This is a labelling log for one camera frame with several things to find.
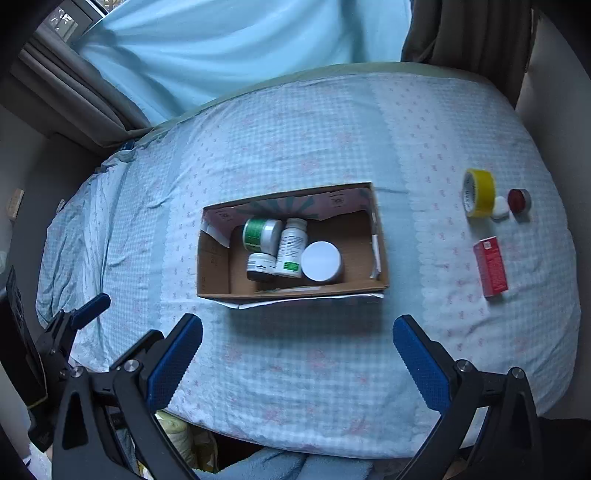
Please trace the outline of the white black cream jar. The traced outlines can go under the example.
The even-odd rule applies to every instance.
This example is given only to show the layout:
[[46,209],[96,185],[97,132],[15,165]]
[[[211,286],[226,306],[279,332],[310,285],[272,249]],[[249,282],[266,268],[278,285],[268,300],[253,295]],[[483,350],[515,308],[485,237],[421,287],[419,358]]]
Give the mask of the white black cream jar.
[[246,277],[253,282],[271,282],[276,277],[276,257],[257,252],[249,255],[246,264]]

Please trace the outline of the green label white jar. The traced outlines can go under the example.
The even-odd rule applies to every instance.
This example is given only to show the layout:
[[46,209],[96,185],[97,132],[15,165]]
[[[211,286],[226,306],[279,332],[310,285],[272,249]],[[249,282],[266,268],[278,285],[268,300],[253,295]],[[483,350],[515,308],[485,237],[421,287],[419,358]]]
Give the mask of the green label white jar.
[[276,219],[253,217],[242,229],[242,245],[252,253],[276,256],[283,222]]

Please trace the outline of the white pill bottle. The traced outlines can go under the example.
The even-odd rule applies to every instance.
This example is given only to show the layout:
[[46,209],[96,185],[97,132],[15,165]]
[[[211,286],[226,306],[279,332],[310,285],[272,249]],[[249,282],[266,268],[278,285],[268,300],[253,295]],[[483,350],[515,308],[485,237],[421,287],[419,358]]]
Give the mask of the white pill bottle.
[[301,218],[287,219],[280,234],[279,251],[276,256],[276,276],[290,279],[301,278],[301,254],[308,245],[308,222]]

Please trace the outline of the large white round jar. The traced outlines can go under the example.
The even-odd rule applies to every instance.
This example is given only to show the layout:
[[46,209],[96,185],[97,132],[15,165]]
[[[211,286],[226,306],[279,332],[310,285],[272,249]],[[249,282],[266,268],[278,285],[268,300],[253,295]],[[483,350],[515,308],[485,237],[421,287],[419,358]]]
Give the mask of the large white round jar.
[[308,280],[317,283],[338,280],[342,267],[341,252],[327,241],[311,243],[301,254],[301,271]]

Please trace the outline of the small red silver tin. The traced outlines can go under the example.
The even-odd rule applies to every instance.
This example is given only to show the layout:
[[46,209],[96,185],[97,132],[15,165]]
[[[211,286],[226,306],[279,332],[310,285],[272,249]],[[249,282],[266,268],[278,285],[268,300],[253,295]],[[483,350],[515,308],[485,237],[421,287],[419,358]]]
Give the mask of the small red silver tin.
[[507,195],[507,202],[510,211],[515,216],[527,214],[532,207],[532,199],[527,189],[516,188],[511,189]]

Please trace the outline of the yellow tape roll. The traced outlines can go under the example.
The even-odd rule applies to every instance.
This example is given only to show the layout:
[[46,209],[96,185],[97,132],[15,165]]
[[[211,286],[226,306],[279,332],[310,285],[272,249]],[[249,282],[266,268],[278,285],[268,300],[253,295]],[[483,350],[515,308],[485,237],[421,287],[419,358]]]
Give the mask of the yellow tape roll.
[[493,213],[496,187],[493,175],[486,170],[469,168],[463,180],[462,199],[468,218],[486,218]]

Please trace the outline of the red carton box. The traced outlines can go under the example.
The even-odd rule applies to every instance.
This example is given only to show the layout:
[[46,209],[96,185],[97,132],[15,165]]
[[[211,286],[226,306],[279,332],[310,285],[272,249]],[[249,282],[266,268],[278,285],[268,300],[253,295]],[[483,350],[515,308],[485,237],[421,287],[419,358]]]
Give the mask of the red carton box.
[[485,298],[496,297],[508,290],[504,261],[496,236],[478,241],[474,247]]

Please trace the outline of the checkered floral bed sheet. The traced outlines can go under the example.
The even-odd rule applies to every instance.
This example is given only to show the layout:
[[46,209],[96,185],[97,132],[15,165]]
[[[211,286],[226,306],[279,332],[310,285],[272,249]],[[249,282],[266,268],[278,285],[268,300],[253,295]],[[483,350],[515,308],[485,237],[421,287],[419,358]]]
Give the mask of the checkered floral bed sheet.
[[[468,218],[469,168],[493,175],[496,197],[527,189],[531,210]],[[390,266],[383,299],[239,311],[198,297],[205,207],[367,181]],[[508,290],[485,298],[473,247],[492,236]],[[581,318],[563,203],[513,107],[481,81],[399,72],[270,86],[112,155],[48,228],[38,320],[102,292],[110,308],[72,350],[87,368],[191,312],[204,341],[173,414],[277,449],[369,459],[412,456],[438,418],[394,347],[398,316],[482,370],[524,369],[540,413],[570,384]]]

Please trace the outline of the left brown curtain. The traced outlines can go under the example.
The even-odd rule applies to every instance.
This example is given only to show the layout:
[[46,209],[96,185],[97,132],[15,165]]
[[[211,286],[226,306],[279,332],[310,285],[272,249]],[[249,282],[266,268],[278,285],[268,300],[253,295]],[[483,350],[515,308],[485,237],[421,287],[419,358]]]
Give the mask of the left brown curtain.
[[150,128],[135,103],[45,24],[19,52],[6,86],[6,99],[36,128],[92,150],[109,150]]

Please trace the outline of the brown curtain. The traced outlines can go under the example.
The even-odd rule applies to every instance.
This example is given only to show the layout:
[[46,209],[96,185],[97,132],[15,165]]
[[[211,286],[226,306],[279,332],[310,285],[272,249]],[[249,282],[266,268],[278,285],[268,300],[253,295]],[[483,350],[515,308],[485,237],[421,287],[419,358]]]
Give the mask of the brown curtain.
[[36,128],[92,150],[109,150],[150,128],[135,103],[45,24],[19,52],[6,86],[6,99]]
[[402,60],[480,75],[515,106],[536,29],[533,1],[414,1]]

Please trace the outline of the small white case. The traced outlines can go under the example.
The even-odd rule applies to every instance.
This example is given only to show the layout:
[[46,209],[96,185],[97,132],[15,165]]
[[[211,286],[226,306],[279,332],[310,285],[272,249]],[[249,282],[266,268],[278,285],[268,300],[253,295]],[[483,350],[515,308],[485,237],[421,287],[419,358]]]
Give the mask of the small white case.
[[491,218],[495,221],[501,221],[506,219],[510,214],[510,207],[507,199],[503,196],[497,196],[494,200],[493,210],[491,212]]

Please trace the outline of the open cardboard box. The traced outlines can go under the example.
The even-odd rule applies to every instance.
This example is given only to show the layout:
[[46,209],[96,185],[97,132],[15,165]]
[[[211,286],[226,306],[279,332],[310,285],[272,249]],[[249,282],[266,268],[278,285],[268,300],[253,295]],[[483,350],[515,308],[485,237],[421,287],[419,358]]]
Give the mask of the open cardboard box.
[[383,296],[389,267],[370,183],[280,192],[204,208],[197,294],[235,309]]

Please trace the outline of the light blue hanging cloth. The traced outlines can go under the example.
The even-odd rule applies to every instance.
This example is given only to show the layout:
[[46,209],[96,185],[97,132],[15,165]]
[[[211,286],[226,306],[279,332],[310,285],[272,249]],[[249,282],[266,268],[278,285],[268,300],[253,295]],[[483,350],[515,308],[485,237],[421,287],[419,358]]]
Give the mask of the light blue hanging cloth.
[[157,125],[279,76],[398,61],[408,1],[126,1],[74,44]]

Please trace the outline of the right brown curtain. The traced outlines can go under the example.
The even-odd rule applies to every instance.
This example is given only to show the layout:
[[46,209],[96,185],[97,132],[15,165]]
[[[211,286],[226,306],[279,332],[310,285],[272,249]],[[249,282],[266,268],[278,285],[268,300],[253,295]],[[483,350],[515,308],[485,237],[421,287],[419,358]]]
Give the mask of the right brown curtain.
[[515,106],[536,29],[533,1],[414,1],[402,60],[480,75]]

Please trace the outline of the window with grey frame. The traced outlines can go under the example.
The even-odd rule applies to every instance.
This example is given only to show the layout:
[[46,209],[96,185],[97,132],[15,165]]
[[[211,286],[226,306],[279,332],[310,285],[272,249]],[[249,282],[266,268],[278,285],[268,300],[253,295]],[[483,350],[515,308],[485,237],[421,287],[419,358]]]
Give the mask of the window with grey frame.
[[71,43],[123,3],[124,0],[63,0],[44,24],[64,42]]

